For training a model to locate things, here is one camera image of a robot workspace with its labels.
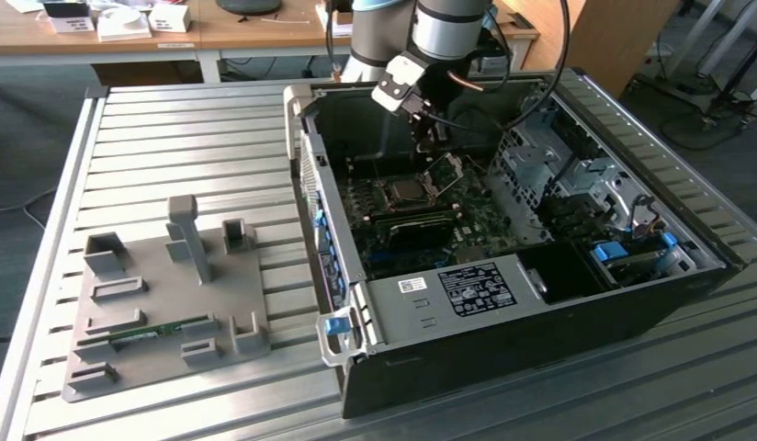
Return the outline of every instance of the power supply label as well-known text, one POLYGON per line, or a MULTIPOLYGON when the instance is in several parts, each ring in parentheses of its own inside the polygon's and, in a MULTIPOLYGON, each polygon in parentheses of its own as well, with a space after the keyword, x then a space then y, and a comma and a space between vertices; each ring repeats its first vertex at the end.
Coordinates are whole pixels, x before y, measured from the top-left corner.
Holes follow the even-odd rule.
POLYGON ((495 264, 467 266, 438 273, 449 303, 461 317, 479 314, 517 303, 495 264))

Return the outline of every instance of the cable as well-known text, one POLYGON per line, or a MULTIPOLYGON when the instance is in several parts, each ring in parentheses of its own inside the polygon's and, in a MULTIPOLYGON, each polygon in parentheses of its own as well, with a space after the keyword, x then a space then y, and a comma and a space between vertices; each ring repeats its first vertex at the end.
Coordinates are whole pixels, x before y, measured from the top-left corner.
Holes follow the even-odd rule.
POLYGON ((459 130, 465 130, 465 131, 483 131, 481 129, 473 128, 473 127, 467 127, 463 126, 462 124, 458 124, 457 122, 453 122, 442 117, 439 117, 438 115, 433 114, 433 113, 426 113, 425 116, 431 119, 435 122, 439 122, 441 124, 443 124, 445 126, 449 126, 451 129, 459 129, 459 130))
POLYGON ((462 87, 465 87, 466 89, 471 89, 475 90, 477 92, 483 92, 485 88, 478 85, 477 83, 471 83, 470 81, 467 81, 465 78, 462 78, 459 75, 457 75, 454 73, 454 71, 446 71, 446 76, 449 77, 449 79, 457 83, 458 85, 461 85, 462 87))
POLYGON ((339 81, 341 66, 334 61, 334 39, 331 36, 333 20, 334 20, 334 5, 331 3, 331 0, 326 0, 326 26, 325 26, 326 56, 329 57, 329 64, 331 64, 331 72, 334 73, 335 80, 339 81))
POLYGON ((541 196, 549 196, 550 194, 550 190, 553 189, 554 185, 558 183, 558 181, 561 180, 561 178, 563 177, 563 173, 566 172, 566 170, 571 167, 571 165, 574 164, 574 161, 577 160, 577 155, 573 153, 569 155, 569 158, 566 159, 566 162, 563 163, 563 166, 561 167, 561 170, 558 170, 558 173, 554 174, 553 176, 553 180, 550 182, 547 182, 547 184, 545 185, 542 191, 541 191, 541 196))
POLYGON ((247 75, 247 73, 245 71, 242 71, 239 68, 237 68, 235 66, 231 65, 233 61, 231 60, 226 60, 226 64, 229 64, 231 66, 231 68, 239 72, 241 74, 243 74, 251 81, 257 81, 257 80, 263 80, 265 77, 269 75, 269 73, 271 72, 271 68, 275 66, 275 62, 278 61, 278 57, 271 57, 271 63, 269 64, 269 67, 266 68, 266 71, 259 75, 259 76, 251 76, 247 75))
POLYGON ((487 8, 487 18, 490 19, 491 25, 494 26, 495 33, 498 34, 498 45, 501 46, 501 50, 503 51, 503 56, 506 58, 506 71, 503 72, 503 78, 501 78, 501 83, 495 85, 495 87, 489 87, 483 89, 483 92, 491 94, 495 91, 501 90, 506 85, 506 81, 509 80, 509 74, 511 70, 511 55, 509 53, 509 43, 506 43, 506 37, 503 32, 501 32, 501 26, 498 25, 498 20, 495 20, 494 15, 491 14, 490 9, 487 8))
POLYGON ((22 209, 27 205, 34 204, 43 196, 50 195, 55 190, 57 190, 57 187, 51 187, 46 191, 43 191, 41 194, 29 198, 22 204, 14 205, 14 206, 10 206, 10 207, 0 207, 0 213, 4 212, 4 211, 12 211, 15 209, 22 209))
POLYGON ((257 77, 258 80, 263 80, 265 77, 269 75, 269 73, 271 72, 271 68, 275 67, 275 62, 278 61, 278 57, 273 57, 271 58, 271 63, 269 64, 269 67, 266 68, 266 71, 261 74, 261 76, 257 77))
MULTIPOLYGON (((566 63, 566 57, 567 57, 567 52, 569 52, 569 6, 567 6, 566 1, 567 0, 559 0, 561 15, 563 17, 563 42, 562 42, 562 45, 561 45, 561 54, 558 55, 558 61, 555 63, 555 71, 554 71, 553 79, 550 81, 550 85, 547 86, 547 89, 543 91, 543 93, 538 97, 538 101, 533 104, 533 106, 530 106, 523 111, 523 113, 521 113, 521 115, 517 118, 514 118, 506 125, 503 125, 501 127, 501 130, 511 129, 521 122, 523 122, 527 119, 527 117, 531 116, 531 114, 538 110, 538 108, 541 107, 543 102, 550 97, 550 94, 553 93, 553 90, 554 90, 555 86, 558 85, 558 81, 561 80, 561 74, 563 73, 563 65, 566 63)), ((469 131, 483 131, 483 130, 475 130, 473 128, 467 128, 467 127, 462 126, 462 124, 458 124, 453 121, 449 121, 447 119, 443 119, 443 118, 441 118, 441 117, 438 117, 433 114, 425 114, 425 116, 427 118, 433 119, 434 121, 439 122, 445 126, 449 126, 454 129, 469 130, 469 131)))
POLYGON ((475 104, 466 104, 463 106, 459 106, 457 112, 454 112, 454 115, 451 115, 451 119, 454 121, 457 121, 457 118, 467 111, 473 111, 473 112, 478 113, 481 116, 486 117, 490 120, 490 123, 493 124, 493 126, 497 128, 497 131, 498 132, 502 131, 501 123, 495 120, 494 116, 483 108, 481 108, 475 104))
POLYGON ((43 222, 39 221, 39 219, 35 217, 35 215, 33 213, 30 213, 30 210, 27 207, 22 208, 23 214, 26 215, 27 218, 30 218, 30 221, 33 221, 35 223, 35 225, 39 227, 39 229, 42 231, 46 231, 46 225, 43 225, 43 222))
POLYGON ((33 196, 31 198, 29 198, 22 204, 19 205, 14 205, 14 206, 8 206, 8 207, 0 207, 0 213, 7 212, 7 211, 15 211, 16 209, 19 209, 23 213, 23 215, 30 218, 30 220, 35 223, 35 225, 39 227, 41 230, 46 230, 46 226, 43 225, 43 222, 41 222, 41 220, 37 218, 37 216, 30 213, 29 207, 39 201, 41 198, 43 198, 46 195, 50 195, 54 191, 57 191, 57 187, 51 187, 49 188, 46 191, 43 191, 42 193, 39 193, 38 195, 33 196))
POLYGON ((666 131, 667 125, 669 125, 670 123, 675 122, 675 121, 679 121, 679 120, 682 120, 682 119, 685 119, 685 118, 689 118, 689 117, 691 117, 691 116, 694 116, 694 115, 698 115, 698 114, 699 114, 698 109, 694 109, 694 110, 690 111, 689 113, 685 113, 685 114, 682 114, 682 115, 678 115, 678 116, 675 116, 675 117, 671 117, 670 119, 665 120, 661 124, 658 124, 658 133, 661 134, 661 136, 663 136, 663 138, 665 138, 671 144, 674 144, 677 147, 679 147, 679 148, 683 149, 683 150, 689 150, 689 151, 691 151, 691 152, 703 152, 703 151, 706 151, 706 150, 711 150, 711 149, 714 149, 715 147, 718 147, 721 144, 723 144, 726 141, 729 141, 731 138, 734 138, 734 137, 739 134, 739 132, 733 133, 731 135, 725 136, 725 137, 721 138, 719 140, 715 140, 715 141, 713 141, 713 142, 710 142, 710 143, 707 143, 707 144, 705 144, 705 145, 702 145, 702 146, 699 146, 699 147, 690 146, 690 145, 685 144, 683 142, 678 141, 678 140, 670 135, 670 133, 666 131))
POLYGON ((657 34, 657 62, 658 67, 661 68, 661 77, 663 78, 663 81, 667 81, 667 71, 663 68, 663 62, 661 62, 661 31, 657 34))
POLYGON ((247 64, 253 59, 247 58, 243 62, 235 62, 234 60, 226 60, 226 62, 231 62, 234 64, 238 64, 239 66, 243 66, 245 64, 247 64))

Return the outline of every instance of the wooden desk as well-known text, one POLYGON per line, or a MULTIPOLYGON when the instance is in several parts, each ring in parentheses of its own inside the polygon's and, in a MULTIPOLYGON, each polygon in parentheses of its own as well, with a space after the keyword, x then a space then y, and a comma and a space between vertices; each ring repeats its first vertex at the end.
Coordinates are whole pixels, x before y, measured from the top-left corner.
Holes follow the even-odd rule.
POLYGON ((151 39, 98 42, 95 32, 55 34, 49 23, 35 21, 37 12, 19 14, 0 0, 0 54, 75 54, 122 51, 157 51, 165 45, 201 46, 198 1, 189 0, 193 25, 187 33, 155 32, 151 39))
MULTIPOLYGON (((503 0, 534 24, 541 37, 523 69, 554 67, 561 52, 558 0, 503 0)), ((567 0, 570 38, 566 66, 581 67, 618 96, 673 13, 677 0, 567 0)))
MULTIPOLYGON (((219 9, 214 0, 187 0, 193 19, 187 33, 154 32, 151 39, 98 43, 95 32, 54 34, 49 24, 35 21, 37 13, 19 14, 0 0, 0 66, 194 60, 203 82, 218 83, 221 59, 325 55, 314 4, 315 0, 282 0, 277 15, 238 22, 239 17, 219 9)), ((498 21, 506 21, 501 15, 498 21)), ((511 67, 519 69, 538 32, 509 23, 501 30, 514 52, 511 67)), ((337 54, 349 53, 350 39, 337 38, 334 44, 337 54)))

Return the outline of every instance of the desk leg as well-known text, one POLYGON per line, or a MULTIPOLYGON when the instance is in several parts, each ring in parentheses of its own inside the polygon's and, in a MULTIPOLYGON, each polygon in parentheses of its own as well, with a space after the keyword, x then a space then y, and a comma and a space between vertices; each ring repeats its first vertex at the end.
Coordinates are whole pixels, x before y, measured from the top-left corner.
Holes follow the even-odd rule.
POLYGON ((749 21, 754 16, 754 11, 757 10, 757 1, 754 1, 747 7, 741 16, 735 19, 733 27, 727 34, 721 38, 719 45, 717 48, 710 52, 707 58, 702 63, 702 66, 697 70, 697 74, 710 75, 713 72, 713 68, 717 67, 717 64, 721 60, 721 57, 726 53, 726 51, 733 46, 734 42, 737 41, 738 37, 743 33, 743 29, 749 26, 749 21))
POLYGON ((531 40, 513 40, 509 42, 509 48, 511 49, 511 65, 509 66, 509 70, 511 72, 518 72, 522 69, 525 56, 530 49, 530 42, 531 40))
POLYGON ((694 23, 694 27, 689 31, 689 34, 686 34, 686 38, 683 39, 683 43, 681 44, 681 47, 677 49, 677 51, 673 54, 673 58, 666 63, 666 74, 667 74, 667 76, 673 76, 673 72, 677 69, 678 64, 683 61, 683 58, 686 57, 686 55, 689 54, 689 51, 694 47, 694 43, 697 42, 697 39, 702 35, 705 28, 710 24, 713 17, 718 13, 718 11, 721 9, 721 5, 723 5, 723 1, 725 0, 713 0, 707 4, 707 8, 702 12, 699 19, 697 20, 697 23, 694 23))
POLYGON ((198 51, 198 64, 202 68, 202 78, 205 83, 219 83, 218 60, 219 51, 198 51))

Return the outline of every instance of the blue latch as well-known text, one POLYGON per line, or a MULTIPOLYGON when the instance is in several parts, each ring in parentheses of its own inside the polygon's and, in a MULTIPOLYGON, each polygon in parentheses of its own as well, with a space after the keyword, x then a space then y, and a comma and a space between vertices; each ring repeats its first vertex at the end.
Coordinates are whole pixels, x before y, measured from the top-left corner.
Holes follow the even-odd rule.
POLYGON ((325 333, 326 335, 345 334, 351 331, 351 324, 347 317, 335 317, 325 319, 325 333))
POLYGON ((623 245, 618 242, 599 243, 594 248, 594 254, 597 255, 599 262, 606 262, 607 260, 627 256, 623 245))
POLYGON ((313 218, 313 223, 315 224, 317 227, 326 226, 325 211, 322 209, 318 209, 318 211, 315 211, 315 217, 313 218))
POLYGON ((661 241, 663 242, 665 245, 667 245, 667 248, 673 248, 677 244, 677 237, 674 237, 674 235, 670 232, 665 232, 661 235, 661 241))

